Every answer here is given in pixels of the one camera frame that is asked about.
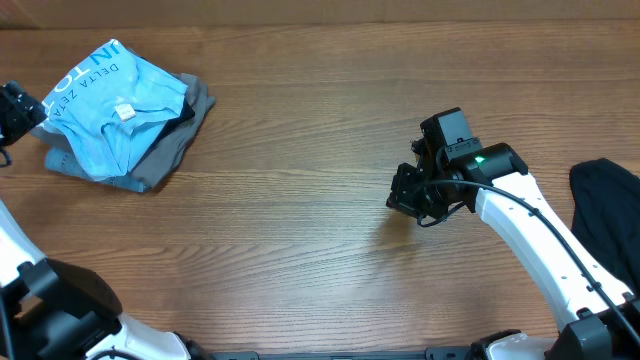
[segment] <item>pile of clothes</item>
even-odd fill
[[[53,88],[31,134],[52,146],[47,169],[147,192],[180,164],[214,104],[198,77],[169,74],[114,39]]]

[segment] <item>wooden tabletop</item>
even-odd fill
[[[0,198],[48,255],[98,272],[126,311],[216,351],[408,350],[517,328],[544,299],[475,214],[421,229],[385,207],[409,140],[460,106],[509,143],[567,225],[568,171],[640,174],[640,22],[2,31],[0,81],[44,97],[110,38],[218,97],[180,167],[146,195],[9,150]]]

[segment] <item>white tag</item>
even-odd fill
[[[136,116],[136,111],[133,110],[131,104],[120,104],[116,105],[115,107],[116,112],[118,113],[118,116],[120,116],[120,120],[122,120],[122,122],[126,122],[127,120]]]

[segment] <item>light blue shirt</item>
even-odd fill
[[[69,140],[94,181],[123,176],[168,120],[180,115],[187,85],[111,40],[73,68],[42,102],[44,130]],[[121,118],[116,105],[135,111]]]

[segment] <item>dark garment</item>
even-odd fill
[[[570,172],[576,202],[571,231],[589,253],[637,293],[640,289],[640,179],[607,160]]]

